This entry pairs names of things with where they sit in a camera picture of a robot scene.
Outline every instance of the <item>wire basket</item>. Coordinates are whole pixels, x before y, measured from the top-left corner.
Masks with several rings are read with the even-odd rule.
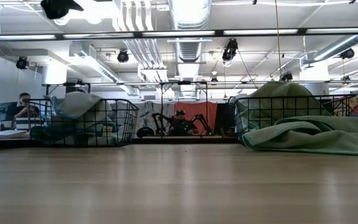
[[[349,116],[355,95],[244,97],[231,104],[236,137],[293,116]]]
[[[139,110],[123,99],[102,99],[77,119],[62,116],[50,100],[29,100],[29,108],[33,109],[25,121],[16,122],[16,128],[25,126],[31,139],[48,146],[85,147],[130,144]]]

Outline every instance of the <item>green fabric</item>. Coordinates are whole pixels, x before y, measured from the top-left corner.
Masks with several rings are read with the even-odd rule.
[[[242,136],[255,151],[358,155],[358,118],[299,116]]]
[[[297,83],[268,82],[246,96],[247,99],[239,100],[236,109],[240,111],[243,129],[249,131],[269,127],[282,118],[330,116],[315,97],[300,97],[311,95],[308,89]]]

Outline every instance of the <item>person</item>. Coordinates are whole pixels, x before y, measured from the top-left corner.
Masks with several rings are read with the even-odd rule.
[[[16,108],[15,116],[14,116],[15,120],[16,118],[26,118],[27,115],[29,114],[29,110],[31,116],[35,116],[40,113],[38,107],[29,105],[29,99],[31,99],[30,94],[21,93],[19,95],[19,99],[20,99],[20,106]]]
[[[169,129],[169,135],[171,136],[179,136],[179,135],[182,135],[183,134],[183,130],[187,130],[187,135],[195,135],[195,134],[198,134],[198,130],[197,130],[197,127],[190,121],[187,121],[185,119],[185,111],[184,110],[178,110],[176,111],[175,113],[176,115],[176,122],[178,125],[180,125],[182,128],[175,128],[173,127],[172,125],[170,126],[170,129]]]

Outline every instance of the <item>wooden table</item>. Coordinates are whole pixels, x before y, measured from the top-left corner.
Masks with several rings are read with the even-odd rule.
[[[0,151],[0,223],[358,223],[358,157],[237,144]]]

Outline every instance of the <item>red backdrop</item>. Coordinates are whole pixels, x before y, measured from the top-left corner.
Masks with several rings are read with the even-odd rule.
[[[215,127],[216,119],[216,108],[218,105],[216,103],[208,102],[208,119],[206,117],[206,106],[207,102],[204,103],[175,103],[175,112],[177,110],[184,110],[186,112],[185,119],[191,120],[194,115],[202,114],[204,115],[205,120],[208,120],[209,127],[213,130]],[[200,121],[195,122],[195,126],[201,134],[204,134],[205,128]]]

